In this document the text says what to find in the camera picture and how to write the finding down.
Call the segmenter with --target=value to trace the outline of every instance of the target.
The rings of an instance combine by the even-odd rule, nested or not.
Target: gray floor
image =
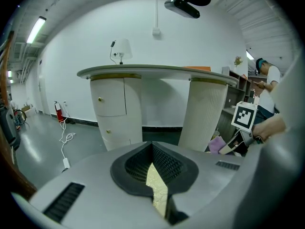
[[[61,174],[64,169],[61,154],[62,129],[57,119],[36,114],[27,119],[21,127],[21,144],[16,151],[19,170],[37,189]],[[97,127],[67,124],[64,139],[68,133],[76,133],[64,147],[65,156],[73,166],[80,160],[107,152]],[[162,141],[177,145],[180,132],[144,132],[143,141]]]

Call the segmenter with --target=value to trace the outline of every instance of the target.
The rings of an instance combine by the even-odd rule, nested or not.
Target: white wall
[[[133,58],[128,64],[211,66],[221,73],[236,56],[244,63],[239,73],[247,75],[246,47],[237,21],[212,6],[199,8],[201,17],[187,19],[164,8],[158,0],[160,37],[152,36],[156,0],[120,0],[96,8],[63,28],[44,49],[45,88],[49,109],[53,101],[67,101],[73,118],[96,121],[90,83],[76,73],[98,65],[113,64],[110,44],[127,38]],[[182,126],[189,82],[143,80],[143,125]]]
[[[27,102],[27,91],[25,84],[11,84],[10,91],[12,100],[18,105],[18,108],[21,109]]]
[[[39,82],[37,77],[37,67],[38,61],[36,61],[30,69],[28,79],[25,83],[28,103],[32,104],[36,110],[42,111],[40,92],[39,92]]]

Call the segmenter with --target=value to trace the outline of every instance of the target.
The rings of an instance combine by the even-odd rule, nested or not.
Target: white cable
[[[61,121],[61,122],[59,123],[59,124],[61,125],[61,128],[62,128],[61,139],[60,139],[59,141],[62,142],[62,147],[61,147],[62,156],[66,159],[66,156],[65,156],[65,154],[63,153],[63,147],[65,146],[65,144],[66,144],[67,142],[69,142],[69,141],[71,141],[71,140],[73,139],[73,136],[76,135],[76,133],[69,133],[69,134],[67,134],[67,136],[66,136],[66,141],[63,141],[63,140],[62,140],[62,139],[63,139],[63,134],[65,133],[65,130],[66,130],[66,120],[68,119],[68,116],[70,116],[69,113],[66,111],[64,104],[63,104],[63,108],[64,108],[64,110],[65,110],[65,112],[66,112],[66,114],[67,114],[67,117],[66,117],[63,121]]]

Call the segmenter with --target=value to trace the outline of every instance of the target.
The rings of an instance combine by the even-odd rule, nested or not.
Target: shelf
[[[242,90],[242,89],[239,89],[239,88],[236,88],[236,87],[233,87],[233,86],[229,86],[229,88],[235,89],[235,90],[237,90],[237,91],[240,91],[240,92],[245,93],[245,90]]]
[[[235,109],[236,108],[223,108],[223,111],[228,113],[228,114],[234,115]]]

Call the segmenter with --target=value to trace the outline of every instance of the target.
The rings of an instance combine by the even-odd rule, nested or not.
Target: lamp shade
[[[131,59],[132,48],[127,39],[119,39],[115,42],[111,57],[114,59]]]

